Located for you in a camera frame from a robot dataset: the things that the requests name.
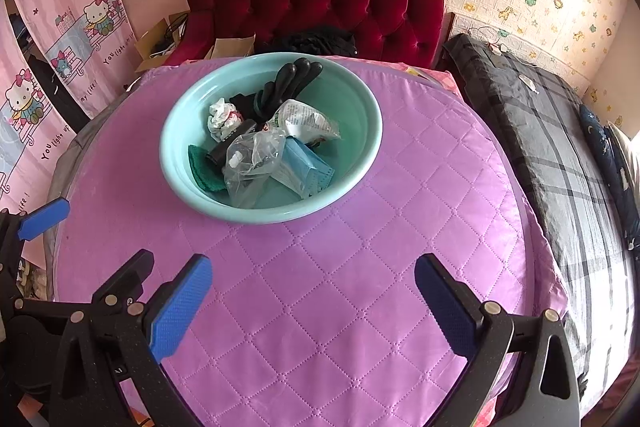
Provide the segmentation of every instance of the blue face mask packet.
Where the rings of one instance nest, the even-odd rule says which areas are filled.
[[[334,172],[335,169],[309,147],[289,136],[285,140],[282,162],[271,177],[305,199],[327,188]]]

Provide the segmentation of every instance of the black rubber glove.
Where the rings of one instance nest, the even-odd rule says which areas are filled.
[[[264,123],[271,120],[278,108],[290,98],[297,98],[306,86],[311,84],[322,73],[320,62],[309,62],[300,57],[293,64],[288,63],[280,68],[276,78],[264,84],[255,94],[236,94],[229,102],[247,120]]]

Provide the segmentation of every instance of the purple quilted mattress cover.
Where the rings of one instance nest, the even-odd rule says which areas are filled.
[[[548,242],[491,132],[455,95],[390,68],[343,62],[383,115],[380,152],[343,198],[261,227],[186,206],[161,174],[162,124],[226,62],[146,75],[82,160],[54,253],[60,301],[88,301],[140,248],[156,258],[143,301],[192,253],[209,256],[213,288],[162,363],[204,425],[421,426],[465,364],[415,287],[423,252],[481,301],[564,311]]]

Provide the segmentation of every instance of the green sponge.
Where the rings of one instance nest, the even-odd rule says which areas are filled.
[[[213,170],[213,166],[207,160],[207,151],[202,147],[189,146],[189,166],[196,185],[204,192],[226,190],[224,179]]]

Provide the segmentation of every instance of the clear plastic bag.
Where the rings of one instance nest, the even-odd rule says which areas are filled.
[[[286,134],[271,129],[242,134],[226,150],[225,185],[231,204],[253,208],[264,183],[282,161]]]

